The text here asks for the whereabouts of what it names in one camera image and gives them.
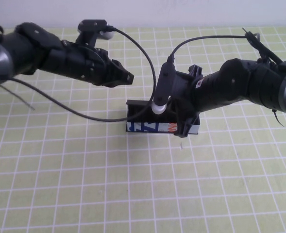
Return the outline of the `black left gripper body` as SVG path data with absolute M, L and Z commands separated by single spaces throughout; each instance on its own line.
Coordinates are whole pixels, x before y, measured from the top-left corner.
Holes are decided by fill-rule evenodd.
M 106 78 L 114 74 L 113 68 L 108 51 L 87 44 L 64 40 L 59 50 L 49 52 L 49 72 L 96 86 L 104 86 Z

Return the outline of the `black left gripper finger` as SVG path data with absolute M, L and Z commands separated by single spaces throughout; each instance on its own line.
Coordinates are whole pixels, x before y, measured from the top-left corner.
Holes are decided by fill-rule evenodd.
M 109 75 L 104 83 L 104 86 L 113 88 L 119 85 L 131 85 L 133 83 L 133 74 L 121 73 Z
M 133 82 L 134 75 L 127 71 L 121 62 L 117 60 L 113 60 L 113 70 L 114 70 L 114 77 L 115 80 L 118 82 Z

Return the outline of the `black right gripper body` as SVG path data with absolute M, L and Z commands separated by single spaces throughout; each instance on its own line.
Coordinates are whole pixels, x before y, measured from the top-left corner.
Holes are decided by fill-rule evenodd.
M 174 132 L 175 136 L 185 138 L 190 134 L 198 134 L 200 113 L 221 106 L 217 103 L 214 87 L 218 74 L 203 76 L 202 68 L 197 65 L 192 65 L 189 73 L 175 71 L 173 97 L 178 100 L 176 112 L 181 120 Z

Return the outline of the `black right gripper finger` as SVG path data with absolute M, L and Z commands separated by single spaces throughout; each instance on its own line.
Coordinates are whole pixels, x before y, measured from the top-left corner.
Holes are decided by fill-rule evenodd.
M 171 124 L 175 125 L 175 127 L 177 128 L 178 125 L 180 124 L 180 116 L 179 113 L 177 113 L 176 111 L 171 111 L 171 115 L 172 115 L 172 119 L 171 119 Z
M 170 97 L 168 100 L 168 109 L 170 111 L 176 111 L 178 108 L 178 100 L 176 98 Z

